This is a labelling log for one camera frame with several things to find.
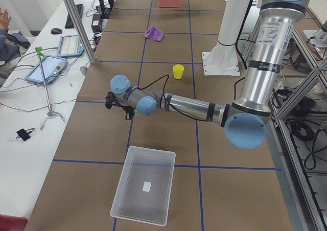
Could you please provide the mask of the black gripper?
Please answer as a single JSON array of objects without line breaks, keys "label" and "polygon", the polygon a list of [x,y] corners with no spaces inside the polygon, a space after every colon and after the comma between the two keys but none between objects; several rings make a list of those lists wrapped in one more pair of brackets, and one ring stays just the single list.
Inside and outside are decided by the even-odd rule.
[{"label": "black gripper", "polygon": [[125,114],[125,119],[126,120],[131,120],[135,116],[135,109],[131,106],[122,106],[121,107],[123,111],[126,113]]}]

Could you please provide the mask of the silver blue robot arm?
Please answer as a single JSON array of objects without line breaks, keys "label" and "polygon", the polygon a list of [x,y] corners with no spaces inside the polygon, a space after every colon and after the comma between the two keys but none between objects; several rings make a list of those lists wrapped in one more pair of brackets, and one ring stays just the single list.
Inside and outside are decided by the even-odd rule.
[{"label": "silver blue robot arm", "polygon": [[106,107],[123,108],[127,119],[138,114],[148,116],[158,108],[174,111],[196,121],[219,124],[227,140],[237,148],[260,146],[266,138],[266,124],[271,114],[270,94],[294,26],[304,18],[309,1],[261,1],[259,33],[245,77],[240,76],[237,48],[252,0],[227,1],[217,43],[211,51],[201,54],[200,69],[207,78],[232,79],[227,87],[219,83],[207,90],[208,94],[217,91],[226,95],[231,103],[219,105],[167,93],[164,89],[133,86],[126,76],[117,75],[110,80]]}]

